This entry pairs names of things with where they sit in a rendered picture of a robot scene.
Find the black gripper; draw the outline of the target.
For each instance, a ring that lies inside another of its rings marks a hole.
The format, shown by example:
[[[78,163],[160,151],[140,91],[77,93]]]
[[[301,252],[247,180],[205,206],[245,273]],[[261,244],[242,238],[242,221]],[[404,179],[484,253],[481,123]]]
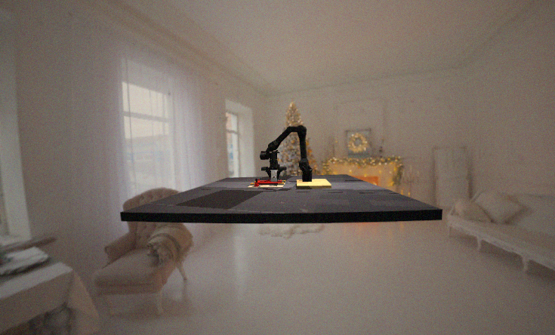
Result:
[[[279,175],[281,171],[287,170],[286,166],[278,167],[277,159],[270,159],[270,167],[262,167],[261,170],[267,172],[269,178],[271,179],[271,170],[278,170],[277,171],[277,179],[279,179]]]

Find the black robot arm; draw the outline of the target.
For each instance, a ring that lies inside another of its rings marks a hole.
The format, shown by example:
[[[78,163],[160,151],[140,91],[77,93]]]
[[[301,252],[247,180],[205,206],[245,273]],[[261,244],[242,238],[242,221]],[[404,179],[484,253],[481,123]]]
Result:
[[[300,149],[301,149],[301,160],[298,162],[299,167],[302,170],[302,180],[303,182],[313,182],[312,180],[312,168],[309,165],[307,159],[307,148],[306,148],[306,134],[307,128],[303,125],[298,126],[288,126],[284,132],[273,142],[269,143],[268,148],[266,151],[261,151],[260,159],[261,160],[268,160],[268,159],[277,159],[277,150],[280,143],[291,133],[297,132],[299,139],[300,139]],[[276,150],[276,151],[273,151]],[[270,153],[271,152],[271,153]]]

